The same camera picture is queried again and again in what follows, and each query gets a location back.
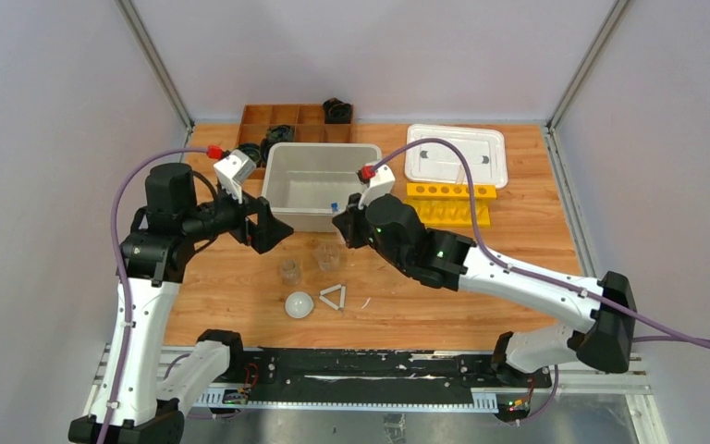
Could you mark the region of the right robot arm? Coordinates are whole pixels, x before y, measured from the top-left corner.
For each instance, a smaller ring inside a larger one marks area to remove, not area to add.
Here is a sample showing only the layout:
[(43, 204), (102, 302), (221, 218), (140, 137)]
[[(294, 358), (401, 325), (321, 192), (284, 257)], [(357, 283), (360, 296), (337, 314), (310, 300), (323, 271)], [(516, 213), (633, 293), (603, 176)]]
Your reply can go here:
[(475, 240), (427, 228), (415, 210), (392, 195), (364, 208), (353, 194), (333, 224), (346, 245), (368, 246), (404, 276), (434, 289), (464, 290), (502, 298), (556, 319), (551, 327), (499, 336), (491, 373), (514, 386), (543, 367), (578, 361), (605, 373), (630, 367), (636, 307), (629, 279), (608, 271), (600, 278), (559, 274), (483, 253)]

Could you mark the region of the clear test tube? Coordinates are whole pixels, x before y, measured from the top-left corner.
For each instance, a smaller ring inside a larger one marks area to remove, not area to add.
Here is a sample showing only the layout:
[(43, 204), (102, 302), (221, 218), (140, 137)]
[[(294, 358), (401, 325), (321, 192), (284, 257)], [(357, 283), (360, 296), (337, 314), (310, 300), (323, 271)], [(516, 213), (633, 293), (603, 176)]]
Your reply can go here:
[(456, 176), (456, 184), (464, 186), (468, 183), (467, 181), (467, 175), (466, 175), (466, 168), (464, 165), (459, 165), (458, 173)]

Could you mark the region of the clear glass beaker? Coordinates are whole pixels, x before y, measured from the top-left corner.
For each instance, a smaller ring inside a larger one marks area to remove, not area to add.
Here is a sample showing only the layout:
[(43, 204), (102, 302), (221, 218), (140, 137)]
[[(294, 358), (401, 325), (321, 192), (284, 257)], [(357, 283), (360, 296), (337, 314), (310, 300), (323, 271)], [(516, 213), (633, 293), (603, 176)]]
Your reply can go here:
[(315, 248), (313, 255), (323, 272), (333, 272), (340, 268), (339, 246), (334, 243), (321, 243)]

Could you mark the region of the white plastic bin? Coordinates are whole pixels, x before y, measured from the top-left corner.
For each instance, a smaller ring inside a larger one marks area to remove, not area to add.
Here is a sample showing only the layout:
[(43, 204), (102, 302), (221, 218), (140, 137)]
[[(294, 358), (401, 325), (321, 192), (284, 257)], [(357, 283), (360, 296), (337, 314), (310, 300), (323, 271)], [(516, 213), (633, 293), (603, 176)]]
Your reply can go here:
[(262, 197), (297, 232), (335, 232), (331, 203), (343, 210), (361, 190), (356, 172), (381, 158), (368, 143), (281, 142), (270, 151)]

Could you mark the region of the small clear glass jar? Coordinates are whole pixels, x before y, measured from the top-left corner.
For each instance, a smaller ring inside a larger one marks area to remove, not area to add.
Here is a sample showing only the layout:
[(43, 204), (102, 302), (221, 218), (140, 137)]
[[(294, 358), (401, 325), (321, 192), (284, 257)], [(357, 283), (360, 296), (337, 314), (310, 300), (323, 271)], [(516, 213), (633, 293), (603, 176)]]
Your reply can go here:
[(300, 264), (294, 259), (283, 261), (280, 265), (280, 276), (284, 285), (298, 285), (301, 281)]

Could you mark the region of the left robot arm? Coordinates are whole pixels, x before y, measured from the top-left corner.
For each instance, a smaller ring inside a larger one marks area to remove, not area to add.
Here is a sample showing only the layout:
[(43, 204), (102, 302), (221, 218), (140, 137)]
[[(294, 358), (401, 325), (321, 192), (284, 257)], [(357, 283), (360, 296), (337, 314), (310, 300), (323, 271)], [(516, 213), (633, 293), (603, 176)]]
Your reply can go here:
[(270, 204), (242, 189), (254, 164), (225, 158), (214, 165), (213, 198), (199, 203), (189, 165), (155, 166), (145, 180), (146, 204), (125, 238), (116, 238), (116, 328), (104, 378), (91, 410), (71, 422), (73, 443), (178, 443), (196, 400), (219, 377), (252, 387), (257, 367), (241, 336), (208, 329), (165, 379), (158, 376), (165, 328), (190, 260), (228, 234), (257, 253), (272, 250), (292, 228)]

